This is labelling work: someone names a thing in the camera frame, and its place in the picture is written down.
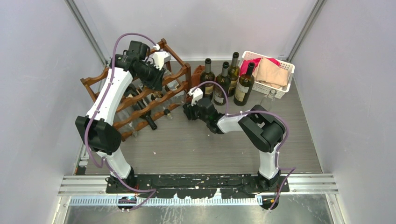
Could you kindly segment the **green wine bottle silver neck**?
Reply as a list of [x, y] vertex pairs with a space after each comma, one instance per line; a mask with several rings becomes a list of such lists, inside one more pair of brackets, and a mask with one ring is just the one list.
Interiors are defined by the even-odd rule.
[[[200, 82], [201, 83], [206, 82], [206, 81], [214, 82], [215, 74], [212, 72], [211, 64], [212, 64], [212, 61], [211, 61], [210, 58], [205, 59], [205, 68], [201, 72], [201, 75], [200, 75]], [[204, 98], [209, 98], [210, 100], [212, 100], [212, 98], [213, 98], [213, 89], [214, 89], [214, 84], [213, 83], [206, 83], [206, 84], [200, 86], [200, 89], [203, 92], [203, 97]]]

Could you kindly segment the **dark green wine bottle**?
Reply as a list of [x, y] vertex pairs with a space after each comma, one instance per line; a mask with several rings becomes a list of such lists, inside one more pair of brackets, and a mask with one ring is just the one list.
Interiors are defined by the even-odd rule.
[[231, 97], [234, 95], [235, 93], [235, 88], [237, 85], [237, 81], [239, 78], [239, 72], [240, 72], [240, 67], [238, 66], [238, 60], [239, 60], [239, 53], [238, 52], [234, 52], [233, 56], [232, 56], [232, 61], [230, 64], [230, 67], [228, 69], [228, 74], [231, 78], [231, 84], [228, 90], [228, 97]]

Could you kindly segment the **dark wine bottle cream label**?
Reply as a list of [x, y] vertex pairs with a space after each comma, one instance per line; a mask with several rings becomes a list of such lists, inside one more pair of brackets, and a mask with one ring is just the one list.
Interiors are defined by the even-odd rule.
[[237, 106], [244, 106], [248, 101], [251, 90], [255, 83], [255, 78], [253, 77], [254, 68], [255, 64], [250, 62], [247, 66], [247, 71], [238, 79], [234, 94], [234, 103]]

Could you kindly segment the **clear bottle gold cap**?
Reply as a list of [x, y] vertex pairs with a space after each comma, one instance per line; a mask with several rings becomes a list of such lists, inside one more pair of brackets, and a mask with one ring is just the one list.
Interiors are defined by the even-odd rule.
[[[169, 70], [165, 70], [164, 77], [170, 76], [172, 73]], [[165, 86], [166, 91], [176, 91], [178, 88], [180, 88], [180, 83], [177, 80], [170, 81], [168, 84]], [[179, 93], [176, 93], [174, 96], [170, 98], [170, 102], [174, 103], [176, 105], [182, 105], [185, 102], [186, 95], [185, 91], [180, 91]]]

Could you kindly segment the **clear bottle front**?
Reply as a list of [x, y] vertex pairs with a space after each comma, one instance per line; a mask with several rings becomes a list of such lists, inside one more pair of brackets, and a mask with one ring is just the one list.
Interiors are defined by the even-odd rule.
[[260, 106], [262, 106], [266, 111], [271, 111], [272, 106], [274, 104], [275, 101], [275, 96], [277, 94], [277, 91], [274, 89], [271, 89], [267, 95], [265, 95], [261, 102], [260, 102]]

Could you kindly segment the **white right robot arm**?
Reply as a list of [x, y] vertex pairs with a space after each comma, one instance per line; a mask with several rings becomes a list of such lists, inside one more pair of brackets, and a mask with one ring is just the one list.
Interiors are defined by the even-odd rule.
[[270, 192], [280, 178], [279, 150], [288, 137], [289, 127], [284, 120], [268, 112], [261, 105], [237, 114], [223, 114], [207, 98], [183, 105], [188, 120], [201, 120], [214, 134], [242, 131], [259, 150], [258, 182], [262, 190]]

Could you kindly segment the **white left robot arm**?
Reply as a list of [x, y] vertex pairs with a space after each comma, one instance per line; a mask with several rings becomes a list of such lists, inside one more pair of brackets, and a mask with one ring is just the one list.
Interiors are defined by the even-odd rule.
[[113, 120], [120, 101], [137, 77], [149, 89], [162, 89], [164, 65], [170, 60], [170, 53], [161, 51], [159, 45], [150, 47], [142, 42], [131, 41], [129, 49], [122, 54], [113, 52], [110, 61], [110, 75], [85, 116], [77, 116], [75, 124], [89, 156], [96, 153], [100, 162], [94, 161], [98, 168], [107, 166], [111, 176], [109, 183], [126, 193], [136, 191], [134, 170], [120, 149], [121, 134], [113, 126]]

